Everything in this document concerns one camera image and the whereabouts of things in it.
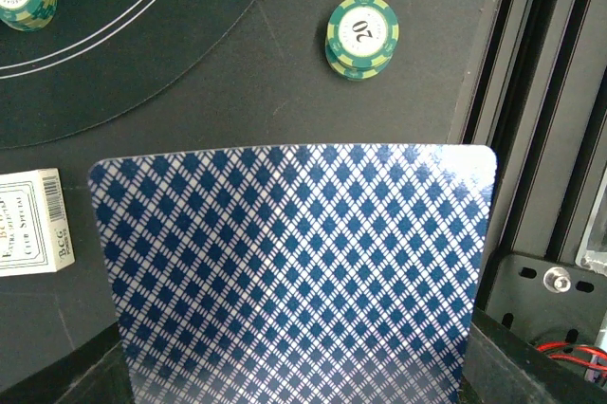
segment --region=silver screw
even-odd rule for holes
[[[571,277],[565,268],[553,266],[543,275],[543,285],[553,293],[565,293],[571,289]]]

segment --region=white curved line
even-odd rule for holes
[[[131,6],[129,9],[127,9],[125,12],[123,12],[120,16],[118,16],[117,18],[115,18],[112,22],[108,23],[107,25],[105,25],[103,28],[97,30],[95,33],[91,34],[90,36],[88,36],[85,39],[80,40],[79,42],[72,44],[71,46],[67,46],[66,48],[62,48],[61,50],[58,50],[54,53],[51,53],[49,55],[46,56],[42,56],[40,58],[37,58],[35,60],[30,60],[30,61],[26,61],[24,63],[17,63],[17,64],[11,64],[11,65],[5,65],[4,67],[0,67],[0,70],[4,70],[4,69],[12,69],[14,67],[19,67],[21,65],[26,65],[26,64],[32,64],[32,63],[37,63],[39,61],[42,60],[46,60],[48,58],[52,58],[55,55],[59,55],[60,53],[64,53],[65,51],[68,51],[72,48],[74,48],[75,46],[79,46],[83,43],[85,43],[86,41],[91,40],[93,37],[97,36],[98,34],[100,34],[101,32],[104,32],[106,29],[110,28],[112,25],[114,25],[117,21],[119,21],[120,19],[122,19],[125,15],[127,15],[131,10],[133,10],[134,8],[136,8],[139,4],[141,4],[143,0],[138,0],[133,6]],[[4,78],[8,78],[9,76],[4,76],[4,77],[0,77],[0,79],[4,79]]]
[[[91,48],[95,48],[96,46],[103,44],[105,41],[107,41],[110,37],[112,37],[114,34],[117,34],[119,31],[121,31],[122,29],[126,28],[128,25],[130,25],[132,22],[134,22],[143,12],[145,12],[148,8],[150,8],[154,3],[156,2],[156,0],[152,0],[150,1],[145,8],[143,8],[142,10],[140,10],[137,14],[135,14],[128,22],[124,23],[122,26],[120,26],[119,28],[117,28],[116,30],[114,30],[113,32],[111,32],[110,34],[108,34],[107,36],[105,36],[103,39],[99,40],[98,42],[96,42],[95,44],[88,46],[87,48],[85,48],[84,50],[81,50],[77,53],[74,53],[72,55],[69,55],[66,58],[63,58],[60,61],[56,61],[55,63],[51,63],[51,64],[47,64],[44,65],[42,67],[37,67],[35,69],[31,69],[28,70],[26,72],[20,72],[18,74],[11,74],[11,75],[5,75],[5,76],[1,76],[0,80],[4,80],[4,79],[12,79],[14,77],[20,77],[22,75],[27,75],[27,74],[33,74],[34,72],[40,72],[41,70],[47,69],[49,67],[53,67],[55,65],[61,64],[61,63],[65,63],[66,61],[69,61],[73,58],[76,58],[77,56],[82,55],[83,53],[86,53],[88,50],[90,50]]]

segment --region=blue diamond pattern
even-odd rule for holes
[[[456,402],[494,173],[437,145],[98,164],[136,402]]]

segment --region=metal frame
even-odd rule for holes
[[[598,187],[597,197],[595,203],[588,216],[586,223],[586,230],[584,235],[581,237],[581,242],[578,248],[578,255],[576,256],[576,265],[590,267],[590,269],[597,273],[605,274],[607,272],[607,266],[605,264],[605,251],[598,250],[596,248],[590,248],[591,237],[595,227],[600,225],[605,227],[607,225],[607,210],[605,210],[605,191],[607,190],[607,173],[603,173],[602,181]]]
[[[477,142],[477,133],[485,131],[500,160],[477,299],[481,308],[494,307],[491,292],[503,293],[504,280],[518,278],[516,267],[504,269],[511,254],[577,269],[575,255],[607,161],[605,23],[607,0],[533,0],[504,101],[469,125]],[[607,298],[603,279],[596,277],[601,285],[592,298],[577,295],[577,304],[596,311],[597,320],[605,310],[597,301]],[[507,304],[522,314],[555,307],[550,292],[527,290],[526,297],[510,295]],[[566,311],[559,312],[562,320],[554,324],[570,324]],[[586,330],[587,339],[597,334],[596,325]]]
[[[487,0],[449,142],[490,144],[533,0]]]

